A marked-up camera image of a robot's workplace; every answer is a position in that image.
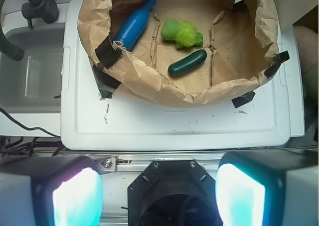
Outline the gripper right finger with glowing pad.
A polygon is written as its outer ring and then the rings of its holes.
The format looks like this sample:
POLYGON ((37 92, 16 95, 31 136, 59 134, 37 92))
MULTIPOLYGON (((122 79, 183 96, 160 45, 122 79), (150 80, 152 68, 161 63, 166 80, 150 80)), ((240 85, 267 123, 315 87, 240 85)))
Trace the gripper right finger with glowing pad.
POLYGON ((317 226, 317 151, 231 151, 216 174, 216 202, 226 226, 317 226))

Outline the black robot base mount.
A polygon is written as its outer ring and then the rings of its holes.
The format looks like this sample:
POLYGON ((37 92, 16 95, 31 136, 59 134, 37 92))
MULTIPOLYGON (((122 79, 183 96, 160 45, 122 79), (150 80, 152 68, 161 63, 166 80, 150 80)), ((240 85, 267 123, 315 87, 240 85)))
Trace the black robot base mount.
POLYGON ((215 183, 195 160, 153 161, 128 186, 128 224, 221 226, 215 183))

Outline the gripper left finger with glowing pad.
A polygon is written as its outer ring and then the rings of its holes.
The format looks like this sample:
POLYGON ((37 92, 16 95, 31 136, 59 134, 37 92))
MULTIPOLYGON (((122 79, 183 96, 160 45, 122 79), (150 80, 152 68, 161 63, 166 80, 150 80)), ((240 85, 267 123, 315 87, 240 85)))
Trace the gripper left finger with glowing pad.
POLYGON ((102 209, 102 179, 88 156, 0 160, 2 226, 96 226, 102 209))

